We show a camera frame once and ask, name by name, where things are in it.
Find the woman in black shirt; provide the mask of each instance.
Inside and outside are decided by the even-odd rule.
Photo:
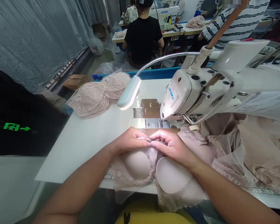
[[[139,17],[129,24],[123,49],[131,46],[129,63],[136,69],[142,68],[152,60],[152,51],[164,47],[163,35],[159,21],[148,16],[153,0],[136,0]]]

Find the black t-shirt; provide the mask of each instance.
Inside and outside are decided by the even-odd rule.
[[[132,61],[135,64],[146,64],[152,60],[154,42],[162,38],[162,32],[157,19],[138,17],[129,24],[125,42],[131,45]]]

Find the juki logo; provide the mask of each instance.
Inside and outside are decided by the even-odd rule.
[[[170,92],[171,98],[172,98],[172,99],[174,99],[173,94],[172,94],[172,91],[171,91],[171,88],[170,88],[170,87],[168,87],[168,89],[169,89],[169,92]]]

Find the plastic curtain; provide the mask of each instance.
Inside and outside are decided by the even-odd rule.
[[[86,15],[89,25],[107,23],[107,15],[102,0],[77,0]]]
[[[77,0],[0,0],[0,70],[31,92],[93,36]]]

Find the arrow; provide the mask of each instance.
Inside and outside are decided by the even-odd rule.
[[[24,129],[24,131],[28,131],[28,130],[30,130],[30,128],[29,128],[29,127],[26,127],[26,128],[20,128],[20,129]]]

